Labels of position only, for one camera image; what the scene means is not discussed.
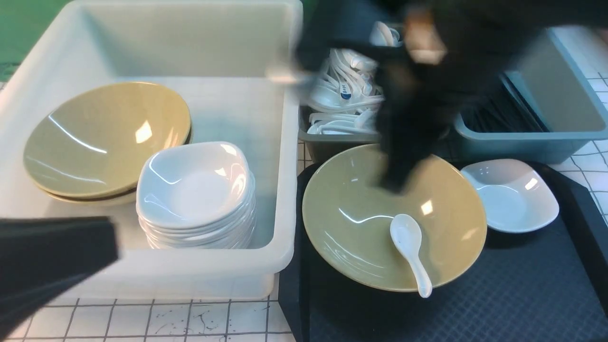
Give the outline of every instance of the dish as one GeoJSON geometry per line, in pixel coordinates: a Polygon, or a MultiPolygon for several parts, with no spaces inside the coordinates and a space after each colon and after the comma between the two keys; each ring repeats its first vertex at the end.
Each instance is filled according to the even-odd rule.
{"type": "Polygon", "coordinates": [[[547,226],[559,214],[551,189],[522,161],[483,161],[461,172],[479,193],[492,229],[514,234],[532,232],[547,226]]]}
{"type": "Polygon", "coordinates": [[[23,153],[26,172],[59,197],[95,199],[135,188],[154,153],[183,144],[190,112],[161,85],[102,86],[65,102],[44,118],[23,153]]]}
{"type": "Polygon", "coordinates": [[[141,171],[137,214],[163,228],[209,225],[247,203],[251,179],[243,152],[229,142],[160,151],[141,171]]]}
{"type": "Polygon", "coordinates": [[[245,248],[257,224],[255,178],[227,142],[171,148],[144,167],[139,224],[152,248],[245,248]]]}
{"type": "Polygon", "coordinates": [[[457,169],[436,156],[421,163],[404,195],[391,195],[374,186],[384,161],[377,145],[364,145],[319,168],[302,203],[312,245],[354,281],[415,292],[412,270],[389,233],[393,217],[408,214],[422,230],[420,259],[433,287],[453,281],[477,260],[485,243],[481,199],[457,169]]]}

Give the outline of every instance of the bowl rim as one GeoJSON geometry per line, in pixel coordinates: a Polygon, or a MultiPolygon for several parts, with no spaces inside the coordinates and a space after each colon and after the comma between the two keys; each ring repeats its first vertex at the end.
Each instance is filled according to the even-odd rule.
{"type": "MultiPolygon", "coordinates": [[[[547,198],[548,200],[551,202],[551,208],[553,208],[554,210],[551,212],[546,212],[547,213],[547,219],[544,220],[544,223],[540,223],[540,224],[536,224],[536,225],[532,225],[526,229],[510,229],[509,227],[505,226],[505,225],[501,225],[501,226],[496,226],[496,225],[492,225],[492,223],[490,222],[490,218],[488,217],[488,215],[486,214],[486,221],[488,222],[488,227],[498,231],[498,232],[503,232],[506,234],[525,234],[525,233],[529,233],[529,232],[534,232],[537,231],[539,229],[542,229],[544,227],[546,227],[547,225],[549,225],[551,222],[553,222],[553,220],[555,220],[558,215],[559,215],[559,203],[557,198],[555,198],[555,194],[551,191],[551,189],[549,188],[549,185],[547,185],[547,183],[545,182],[544,179],[542,179],[542,177],[538,174],[538,172],[536,172],[536,170],[534,170],[531,166],[529,166],[528,164],[526,164],[523,161],[517,160],[517,159],[513,159],[513,158],[500,158],[500,159],[492,159],[492,160],[487,160],[487,161],[480,161],[480,162],[476,162],[470,165],[467,165],[465,167],[463,167],[462,169],[460,169],[460,173],[471,183],[473,184],[473,188],[475,188],[475,183],[479,184],[478,181],[475,180],[475,183],[473,183],[472,179],[475,179],[475,177],[473,175],[471,175],[471,173],[469,172],[469,168],[473,168],[479,164],[491,164],[494,162],[508,162],[508,163],[513,163],[513,164],[518,164],[521,167],[524,167],[527,169],[528,172],[531,172],[533,175],[536,176],[536,179],[538,180],[538,185],[542,186],[543,189],[545,189],[545,193],[547,194],[547,198]]],[[[521,196],[527,204],[530,204],[530,199],[526,196],[521,196]]]]}
{"type": "Polygon", "coordinates": [[[229,215],[233,214],[238,208],[241,207],[241,205],[248,200],[248,195],[250,194],[250,192],[254,192],[252,194],[252,196],[255,196],[255,186],[256,186],[256,182],[257,180],[255,179],[255,175],[253,175],[253,173],[251,172],[251,169],[249,168],[249,163],[247,161],[247,158],[245,157],[245,154],[243,153],[243,151],[235,144],[231,143],[231,142],[227,142],[227,141],[205,141],[205,142],[199,142],[196,144],[189,144],[189,145],[182,145],[182,146],[177,146],[175,148],[169,148],[166,150],[162,150],[159,151],[157,153],[155,153],[153,156],[151,156],[148,161],[146,161],[146,163],[144,164],[140,177],[139,177],[139,186],[137,187],[137,200],[136,200],[136,205],[135,205],[135,209],[136,212],[138,214],[138,216],[144,217],[145,220],[149,223],[151,223],[154,226],[160,226],[163,228],[167,228],[167,229],[188,229],[188,228],[192,228],[192,227],[197,227],[197,226],[202,226],[202,225],[207,225],[209,223],[213,223],[219,220],[222,220],[226,217],[228,217],[229,215]],[[158,218],[154,219],[154,222],[151,221],[150,216],[146,215],[146,213],[144,212],[144,209],[142,208],[141,205],[141,196],[142,196],[142,192],[144,191],[145,184],[143,184],[144,186],[142,186],[142,180],[144,178],[144,175],[149,173],[148,169],[149,169],[149,165],[150,163],[159,155],[163,155],[163,154],[167,154],[167,153],[179,153],[180,151],[185,151],[188,149],[192,149],[195,150],[197,147],[202,147],[203,145],[229,145],[231,147],[233,147],[236,151],[237,151],[237,158],[240,158],[243,161],[243,166],[245,169],[245,173],[246,175],[248,175],[248,180],[247,180],[247,188],[249,190],[244,191],[238,198],[238,203],[236,203],[234,208],[228,209],[226,211],[222,211],[222,213],[220,213],[219,215],[216,215],[212,218],[212,221],[209,222],[205,222],[203,224],[201,224],[200,222],[192,222],[192,220],[187,220],[184,222],[169,222],[166,220],[158,220],[158,218]]]}
{"type": "MultiPolygon", "coordinates": [[[[330,159],[328,159],[326,162],[324,162],[312,175],[311,179],[309,180],[308,184],[310,184],[312,181],[314,181],[314,179],[316,177],[319,176],[320,171],[323,169],[323,167],[325,167],[328,163],[330,163],[332,160],[338,158],[339,156],[346,154],[346,153],[352,153],[353,150],[358,150],[358,149],[368,149],[368,148],[373,148],[373,147],[379,147],[379,144],[367,144],[367,145],[360,145],[360,146],[356,146],[353,148],[349,148],[348,150],[342,151],[338,154],[336,154],[335,156],[331,157],[330,159]]],[[[457,174],[459,174],[460,176],[463,176],[461,174],[461,172],[456,169],[452,164],[450,164],[449,162],[447,162],[445,159],[437,156],[437,155],[430,155],[429,158],[433,158],[436,160],[439,160],[445,164],[447,164],[454,172],[456,172],[457,174]]],[[[468,265],[467,267],[464,267],[460,272],[456,272],[452,277],[450,278],[446,278],[441,282],[437,282],[437,283],[433,283],[433,288],[437,288],[437,287],[441,287],[443,285],[446,285],[456,279],[458,279],[460,276],[462,276],[463,274],[465,274],[477,261],[477,259],[479,259],[479,256],[481,255],[482,251],[483,251],[483,247],[485,246],[485,241],[487,239],[487,235],[488,235],[488,226],[487,226],[487,219],[486,219],[486,215],[485,215],[485,210],[483,209],[483,203],[481,201],[481,198],[479,197],[479,194],[477,193],[477,191],[474,189],[473,185],[466,179],[463,177],[463,179],[466,181],[467,185],[471,187],[471,190],[473,191],[473,193],[476,194],[475,198],[478,201],[478,205],[480,206],[481,213],[483,216],[483,221],[486,223],[486,225],[483,225],[484,229],[483,229],[483,243],[481,244],[481,247],[479,248],[479,250],[477,251],[476,255],[474,255],[474,258],[471,260],[470,265],[468,265]]],[[[306,217],[307,215],[305,215],[306,212],[306,197],[307,194],[309,194],[308,192],[309,187],[307,186],[306,189],[304,190],[304,196],[302,198],[302,220],[304,222],[304,229],[306,230],[306,234],[308,236],[310,236],[309,234],[309,228],[307,228],[306,226],[306,217]]],[[[371,284],[368,282],[365,282],[361,279],[356,279],[356,277],[353,277],[349,274],[346,274],[344,271],[342,271],[340,269],[340,265],[338,263],[334,262],[334,259],[332,258],[327,258],[323,252],[321,252],[322,248],[320,248],[320,246],[315,245],[315,243],[313,242],[313,239],[309,238],[309,241],[311,242],[311,245],[314,247],[314,249],[319,253],[319,255],[321,256],[321,258],[323,258],[323,260],[325,260],[325,262],[327,262],[330,266],[332,266],[336,271],[338,271],[339,273],[341,273],[342,275],[344,275],[345,277],[358,282],[359,284],[365,285],[367,287],[371,287],[371,288],[375,288],[377,290],[383,290],[383,291],[389,291],[389,292],[401,292],[401,293],[413,293],[413,292],[418,292],[418,287],[417,286],[413,286],[413,287],[401,287],[401,288],[388,288],[388,287],[382,287],[382,286],[377,286],[375,284],[371,284]]]]}
{"type": "Polygon", "coordinates": [[[90,90],[82,92],[80,94],[77,94],[76,96],[73,96],[70,99],[68,99],[67,101],[59,104],[49,114],[47,114],[44,118],[42,118],[36,124],[36,126],[34,127],[32,132],[29,134],[29,136],[26,140],[24,149],[23,149],[23,153],[22,153],[22,165],[24,166],[24,170],[26,171],[26,174],[28,175],[28,177],[32,180],[32,182],[37,187],[39,187],[41,190],[45,191],[48,194],[53,194],[54,197],[57,199],[67,198],[68,200],[74,200],[74,201],[78,201],[78,202],[81,202],[81,201],[93,202],[93,201],[104,201],[104,200],[107,200],[108,197],[115,197],[115,196],[120,197],[121,194],[124,194],[127,191],[131,191],[132,188],[135,188],[137,186],[138,179],[135,179],[135,180],[130,181],[129,183],[123,183],[122,185],[119,185],[119,186],[117,185],[112,188],[107,187],[106,190],[100,190],[100,191],[81,192],[80,194],[59,191],[59,190],[53,189],[53,188],[48,187],[45,184],[41,183],[40,180],[36,176],[34,176],[32,174],[32,172],[30,172],[30,167],[28,167],[28,163],[26,162],[28,151],[30,150],[30,142],[31,142],[32,138],[34,137],[37,129],[40,127],[40,125],[42,125],[45,121],[47,121],[51,115],[55,114],[63,106],[65,106],[68,103],[71,103],[73,101],[76,101],[76,100],[80,99],[81,97],[90,96],[92,93],[95,93],[102,89],[116,88],[116,87],[120,87],[120,86],[133,86],[133,85],[147,85],[147,86],[152,86],[152,88],[163,89],[163,92],[170,92],[170,93],[176,95],[177,99],[181,99],[181,102],[183,103],[183,105],[186,109],[186,111],[185,111],[186,113],[184,113],[184,114],[185,114],[185,116],[188,117],[188,124],[186,126],[184,126],[184,128],[185,128],[185,131],[184,131],[185,134],[183,134],[184,138],[180,139],[180,141],[176,142],[175,145],[171,145],[167,148],[183,145],[183,144],[188,143],[189,140],[191,140],[193,133],[192,133],[192,116],[190,114],[190,108],[188,107],[188,104],[186,103],[184,98],[175,90],[168,88],[164,85],[157,84],[157,83],[143,82],[143,81],[124,81],[124,82],[115,82],[115,83],[110,83],[110,84],[103,85],[103,86],[98,86],[96,88],[90,89],[90,90]]]}

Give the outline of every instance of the white plastic bin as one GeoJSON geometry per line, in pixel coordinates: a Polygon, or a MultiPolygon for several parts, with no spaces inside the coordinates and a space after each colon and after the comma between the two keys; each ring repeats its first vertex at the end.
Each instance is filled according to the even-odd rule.
{"type": "Polygon", "coordinates": [[[294,247],[298,101],[264,73],[278,51],[289,53],[301,22],[299,0],[76,0],[61,11],[0,93],[0,217],[112,217],[121,260],[67,296],[271,292],[294,247]],[[36,124],[71,97],[123,80],[174,89],[190,107],[194,142],[224,140],[245,152],[259,212],[249,249],[151,250],[134,204],[62,203],[28,179],[21,155],[36,124]]]}

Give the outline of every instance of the plastic container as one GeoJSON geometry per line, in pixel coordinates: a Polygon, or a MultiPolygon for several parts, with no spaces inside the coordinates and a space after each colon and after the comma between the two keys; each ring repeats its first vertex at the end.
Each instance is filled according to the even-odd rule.
{"type": "Polygon", "coordinates": [[[299,0],[76,0],[0,93],[0,217],[110,216],[122,258],[71,290],[87,298],[254,299],[294,248],[298,100],[264,77],[302,23],[299,0]],[[53,200],[22,165],[36,124],[77,94],[123,80],[163,84],[188,103],[193,142],[228,141],[257,180],[246,250],[151,250],[134,203],[53,200]]]}
{"type": "MultiPolygon", "coordinates": [[[[477,133],[460,116],[450,138],[454,159],[515,158],[559,164],[592,140],[608,139],[608,112],[565,47],[546,31],[528,56],[509,72],[549,133],[477,133]]],[[[375,135],[308,134],[308,110],[300,112],[300,140],[314,162],[348,148],[377,141],[375,135]]]]}

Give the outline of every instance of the tan bowl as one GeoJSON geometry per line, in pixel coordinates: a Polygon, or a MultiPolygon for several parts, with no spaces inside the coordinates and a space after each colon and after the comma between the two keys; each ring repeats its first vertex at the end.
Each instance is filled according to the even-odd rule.
{"type": "Polygon", "coordinates": [[[135,188],[148,158],[190,132],[182,97],[161,85],[126,82],[88,91],[43,119],[23,163],[42,190],[96,199],[135,188]]]}
{"type": "Polygon", "coordinates": [[[460,172],[431,156],[404,195],[374,186],[384,157],[377,145],[355,147],[328,160],[304,193],[304,226],[315,249],[354,281],[387,291],[415,292],[416,280],[390,238],[395,215],[420,225],[420,259],[433,287],[463,274],[477,260],[488,228],[481,199],[460,172]]]}
{"type": "Polygon", "coordinates": [[[56,200],[60,200],[62,202],[67,202],[67,203],[72,203],[72,204],[82,204],[82,205],[86,205],[86,206],[100,206],[100,207],[120,206],[123,204],[133,203],[133,202],[135,202],[135,199],[137,198],[137,191],[135,189],[129,190],[128,192],[125,192],[122,194],[105,197],[105,198],[91,199],[91,200],[81,200],[78,198],[61,197],[61,196],[57,196],[57,195],[54,195],[54,194],[52,194],[50,192],[46,192],[46,191],[45,191],[45,193],[48,196],[50,196],[56,200]]]}

